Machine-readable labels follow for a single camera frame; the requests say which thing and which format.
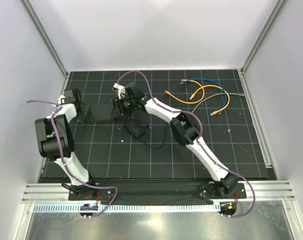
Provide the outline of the left aluminium corner post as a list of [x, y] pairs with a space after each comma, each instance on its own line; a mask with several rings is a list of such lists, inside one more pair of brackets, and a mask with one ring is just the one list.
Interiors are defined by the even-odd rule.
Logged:
[[34, 25], [36, 31], [38, 32], [39, 36], [41, 37], [44, 45], [46, 46], [47, 50], [49, 51], [51, 57], [53, 58], [55, 64], [57, 65], [58, 69], [62, 73], [62, 75], [66, 78], [68, 76], [68, 71], [66, 70], [61, 58], [59, 57], [54, 45], [52, 44], [45, 28], [43, 27], [34, 7], [32, 6], [29, 0], [20, 0], [23, 8], [25, 9], [28, 17], [30, 18], [32, 24]]

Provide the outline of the black network switch box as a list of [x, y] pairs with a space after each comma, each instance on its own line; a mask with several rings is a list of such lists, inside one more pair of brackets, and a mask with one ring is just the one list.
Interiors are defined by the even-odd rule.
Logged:
[[112, 104], [91, 105], [86, 120], [99, 123], [110, 122], [114, 119], [113, 111]]

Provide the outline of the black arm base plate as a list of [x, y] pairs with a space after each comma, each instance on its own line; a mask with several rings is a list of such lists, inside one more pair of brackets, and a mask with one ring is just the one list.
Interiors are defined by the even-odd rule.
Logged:
[[121, 183], [115, 198], [116, 205], [188, 205], [211, 200], [246, 199], [244, 184], [238, 183], [229, 195], [223, 196], [215, 183], [210, 182], [136, 182]]

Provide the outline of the aluminium corner post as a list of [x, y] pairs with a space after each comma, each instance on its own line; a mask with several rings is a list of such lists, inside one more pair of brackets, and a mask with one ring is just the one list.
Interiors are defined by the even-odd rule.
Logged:
[[45, 28], [43, 27], [34, 7], [32, 6], [29, 0], [20, 0], [23, 8], [25, 9], [28, 17], [30, 18], [32, 24], [34, 25], [36, 31], [38, 32], [39, 36], [41, 37], [44, 45], [46, 46], [47, 50], [49, 51], [51, 57], [53, 58], [55, 64], [57, 65], [58, 69], [62, 73], [62, 75], [66, 78], [68, 76], [68, 71], [66, 70], [61, 58], [59, 57], [54, 45], [52, 44]]
[[240, 72], [244, 75], [248, 68], [250, 67], [252, 61], [254, 60], [255, 56], [257, 55], [259, 49], [261, 48], [262, 44], [264, 43], [265, 39], [267, 38], [269, 32], [271, 31], [273, 25], [275, 24], [277, 18], [279, 17], [280, 13], [282, 12], [283, 8], [287, 4], [287, 0], [277, 0], [274, 7], [272, 8], [263, 28], [261, 29], [253, 47], [251, 48]]

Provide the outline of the aluminium front frame rail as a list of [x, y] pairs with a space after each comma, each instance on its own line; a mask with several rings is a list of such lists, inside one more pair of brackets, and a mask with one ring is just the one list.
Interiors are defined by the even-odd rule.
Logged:
[[[257, 201], [294, 201], [295, 196], [286, 180], [253, 181], [251, 186]], [[63, 202], [68, 199], [69, 191], [59, 183], [27, 184], [21, 203]]]

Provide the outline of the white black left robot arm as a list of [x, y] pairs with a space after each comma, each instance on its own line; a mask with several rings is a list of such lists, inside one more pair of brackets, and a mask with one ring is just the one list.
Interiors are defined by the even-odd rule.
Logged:
[[73, 103], [59, 104], [45, 100], [29, 100], [28, 103], [43, 103], [56, 107], [51, 115], [35, 120], [38, 151], [43, 158], [57, 164], [70, 180], [62, 186], [73, 197], [93, 200], [98, 193], [95, 181], [75, 154], [75, 142], [69, 122], [78, 115]]

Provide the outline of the black power adapter brick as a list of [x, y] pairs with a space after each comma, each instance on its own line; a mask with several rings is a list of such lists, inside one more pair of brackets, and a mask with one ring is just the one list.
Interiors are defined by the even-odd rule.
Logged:
[[146, 133], [146, 131], [131, 118], [124, 120], [124, 126], [136, 139], [141, 138]]

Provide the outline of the right aluminium corner post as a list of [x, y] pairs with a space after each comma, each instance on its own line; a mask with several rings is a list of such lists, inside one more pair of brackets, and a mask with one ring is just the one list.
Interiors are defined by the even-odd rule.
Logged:
[[261, 48], [262, 44], [264, 43], [265, 39], [267, 38], [269, 32], [271, 31], [273, 25], [275, 24], [277, 18], [279, 17], [280, 13], [282, 12], [283, 8], [287, 4], [287, 0], [277, 0], [274, 7], [272, 8], [263, 28], [261, 29], [253, 47], [251, 48], [240, 72], [244, 75], [248, 68], [250, 67], [252, 61], [254, 60], [255, 56], [257, 55], [259, 49]]

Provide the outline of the black grid cutting mat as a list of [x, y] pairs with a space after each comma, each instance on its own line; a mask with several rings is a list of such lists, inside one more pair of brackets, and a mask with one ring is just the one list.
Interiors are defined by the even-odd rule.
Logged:
[[[207, 146], [227, 168], [248, 179], [270, 177], [237, 70], [75, 71], [64, 87], [78, 89], [86, 104], [99, 105], [111, 102], [116, 82], [135, 82], [161, 102], [194, 112], [202, 122]], [[163, 120], [142, 111], [132, 116], [146, 131], [141, 139], [118, 121], [71, 122], [75, 153], [94, 178], [209, 177], [198, 158], [175, 141]]]

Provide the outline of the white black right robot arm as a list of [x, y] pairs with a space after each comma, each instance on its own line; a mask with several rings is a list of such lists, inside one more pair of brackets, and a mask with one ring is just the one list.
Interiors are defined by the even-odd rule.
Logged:
[[112, 100], [112, 117], [121, 120], [126, 129], [136, 138], [140, 139], [145, 134], [143, 127], [130, 118], [136, 109], [156, 116], [170, 125], [175, 141], [189, 149], [205, 166], [214, 180], [214, 192], [222, 198], [229, 198], [234, 192], [238, 179], [207, 146], [203, 139], [203, 127], [200, 119], [193, 113], [176, 109], [159, 101], [157, 98], [140, 98], [120, 94]]

